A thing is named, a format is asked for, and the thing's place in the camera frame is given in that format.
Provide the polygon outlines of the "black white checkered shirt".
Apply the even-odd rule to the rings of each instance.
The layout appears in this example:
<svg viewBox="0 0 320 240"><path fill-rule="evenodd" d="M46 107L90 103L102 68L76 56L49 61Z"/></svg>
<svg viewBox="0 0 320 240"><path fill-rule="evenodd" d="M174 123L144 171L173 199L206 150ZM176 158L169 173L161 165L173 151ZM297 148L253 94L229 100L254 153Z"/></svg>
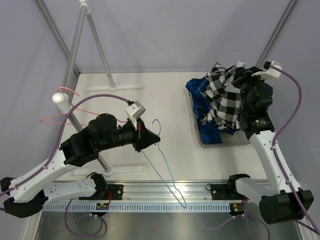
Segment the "black white checkered shirt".
<svg viewBox="0 0 320 240"><path fill-rule="evenodd" d="M205 75L208 86L201 95L208 101L209 110L201 120L202 126L212 124L220 131L239 130L240 90L232 85L237 71L245 67L243 61L225 68L215 63L211 72Z"/></svg>

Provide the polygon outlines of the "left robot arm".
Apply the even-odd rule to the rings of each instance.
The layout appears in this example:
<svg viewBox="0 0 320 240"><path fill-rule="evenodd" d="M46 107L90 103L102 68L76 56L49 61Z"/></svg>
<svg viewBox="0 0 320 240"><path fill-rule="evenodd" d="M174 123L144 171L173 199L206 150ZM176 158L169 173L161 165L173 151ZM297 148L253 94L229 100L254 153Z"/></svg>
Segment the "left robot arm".
<svg viewBox="0 0 320 240"><path fill-rule="evenodd" d="M97 160L102 151L132 145L135 151L140 152L160 140L141 119L138 119L137 126L130 120L119 126L113 115L100 114L82 131L64 141L44 163L21 177L3 178L0 188L9 198L4 201L1 211L26 218L45 206L64 200L101 200L108 192L101 173L75 182L57 183L56 180Z"/></svg>

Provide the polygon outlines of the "pink wire hanger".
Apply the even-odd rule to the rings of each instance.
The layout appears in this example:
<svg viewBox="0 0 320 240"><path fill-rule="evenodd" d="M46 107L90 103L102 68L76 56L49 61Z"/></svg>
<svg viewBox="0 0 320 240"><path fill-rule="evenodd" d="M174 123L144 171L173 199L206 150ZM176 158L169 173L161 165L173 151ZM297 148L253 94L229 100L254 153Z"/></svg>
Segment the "pink wire hanger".
<svg viewBox="0 0 320 240"><path fill-rule="evenodd" d="M61 122L56 122L52 120L59 116L66 115L72 109L72 107L74 107L74 105L69 101L69 96L66 93L62 93L62 90L67 90L68 92L71 92L78 97L80 96L76 91L72 90L71 88L64 86L58 87L57 92L52 96L52 101L57 105L57 107L60 110L60 113L50 117L40 118L39 121L41 123L49 125L61 125Z"/></svg>

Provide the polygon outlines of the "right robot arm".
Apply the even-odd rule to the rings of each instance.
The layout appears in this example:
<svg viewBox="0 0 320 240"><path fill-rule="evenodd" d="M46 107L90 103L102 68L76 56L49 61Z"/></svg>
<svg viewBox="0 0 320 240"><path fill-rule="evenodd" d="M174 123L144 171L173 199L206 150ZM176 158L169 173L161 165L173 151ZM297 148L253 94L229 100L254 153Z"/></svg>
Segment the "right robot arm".
<svg viewBox="0 0 320 240"><path fill-rule="evenodd" d="M281 152L269 117L273 88L265 80L289 74L276 61L267 61L264 69L242 69L232 85L240 89L240 129L255 149L268 181L268 188L256 183L247 174L231 175L226 192L233 199L241 195L259 207L263 220L271 225L298 221L307 216L314 201L310 190L303 190Z"/></svg>

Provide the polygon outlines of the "blue plaid shirt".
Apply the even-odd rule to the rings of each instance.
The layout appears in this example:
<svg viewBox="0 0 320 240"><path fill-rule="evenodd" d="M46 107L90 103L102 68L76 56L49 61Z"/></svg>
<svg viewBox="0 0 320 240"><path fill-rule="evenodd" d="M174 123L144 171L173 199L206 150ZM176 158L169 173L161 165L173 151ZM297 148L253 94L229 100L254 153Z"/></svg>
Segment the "blue plaid shirt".
<svg viewBox="0 0 320 240"><path fill-rule="evenodd" d="M221 134L232 136L240 130L240 90L231 85L232 80L233 77L210 73L203 78L193 78L185 85L205 145L220 144Z"/></svg>

